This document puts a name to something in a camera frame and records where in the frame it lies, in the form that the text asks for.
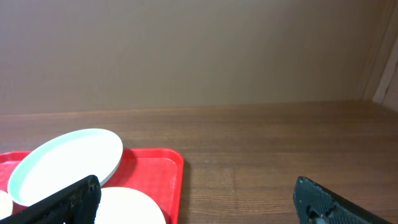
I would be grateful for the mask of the white round plate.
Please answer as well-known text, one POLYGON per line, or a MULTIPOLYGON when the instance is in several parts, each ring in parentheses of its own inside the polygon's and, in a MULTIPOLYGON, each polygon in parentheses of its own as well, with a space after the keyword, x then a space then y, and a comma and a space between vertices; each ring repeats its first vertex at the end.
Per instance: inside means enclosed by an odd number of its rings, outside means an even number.
POLYGON ((11 196, 7 192, 0 190, 0 220, 12 215, 12 211, 13 201, 11 196))

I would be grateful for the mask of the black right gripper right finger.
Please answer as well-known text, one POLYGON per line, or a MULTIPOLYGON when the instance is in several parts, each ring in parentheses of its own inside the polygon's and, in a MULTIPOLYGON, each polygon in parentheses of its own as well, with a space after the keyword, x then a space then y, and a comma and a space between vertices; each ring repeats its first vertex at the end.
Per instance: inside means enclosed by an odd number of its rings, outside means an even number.
POLYGON ((300 224, 391 224, 304 176, 296 181, 293 201, 300 224))

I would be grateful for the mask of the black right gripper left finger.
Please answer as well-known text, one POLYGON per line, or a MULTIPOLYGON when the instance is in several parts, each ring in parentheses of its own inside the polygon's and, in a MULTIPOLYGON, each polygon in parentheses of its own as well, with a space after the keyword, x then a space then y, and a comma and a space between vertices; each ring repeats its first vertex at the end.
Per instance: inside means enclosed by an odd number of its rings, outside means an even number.
POLYGON ((89 175, 1 220, 1 224, 94 224, 100 200, 99 180, 89 175))

